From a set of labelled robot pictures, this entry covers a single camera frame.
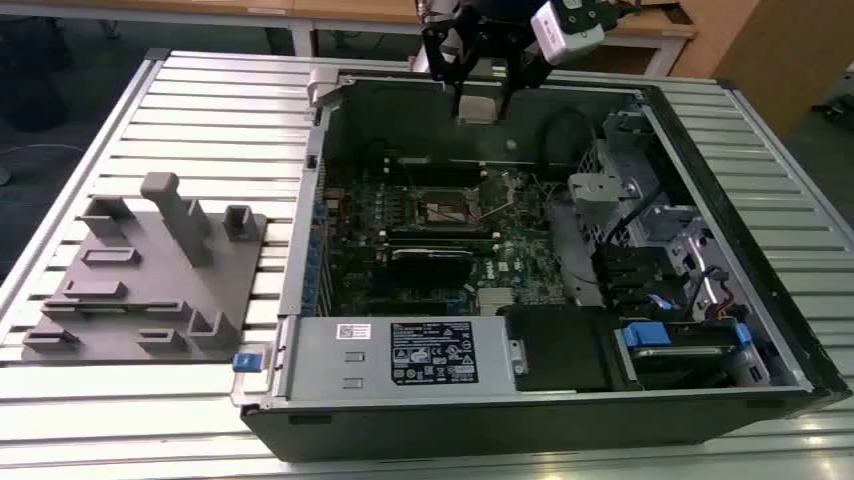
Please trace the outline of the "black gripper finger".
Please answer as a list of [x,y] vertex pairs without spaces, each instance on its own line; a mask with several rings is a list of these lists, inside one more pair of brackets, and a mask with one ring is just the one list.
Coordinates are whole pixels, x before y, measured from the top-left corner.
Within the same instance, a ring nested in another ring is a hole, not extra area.
[[[471,41],[477,36],[480,14],[467,4],[421,4],[420,26],[423,47],[431,77],[453,90],[451,117],[459,117],[459,104],[464,81],[477,62],[477,53],[471,53]],[[443,45],[452,45],[453,60],[444,57]]]
[[504,60],[505,76],[499,97],[497,118],[507,115],[513,94],[527,88],[537,88],[552,71],[528,24],[511,24],[501,33],[500,58]]

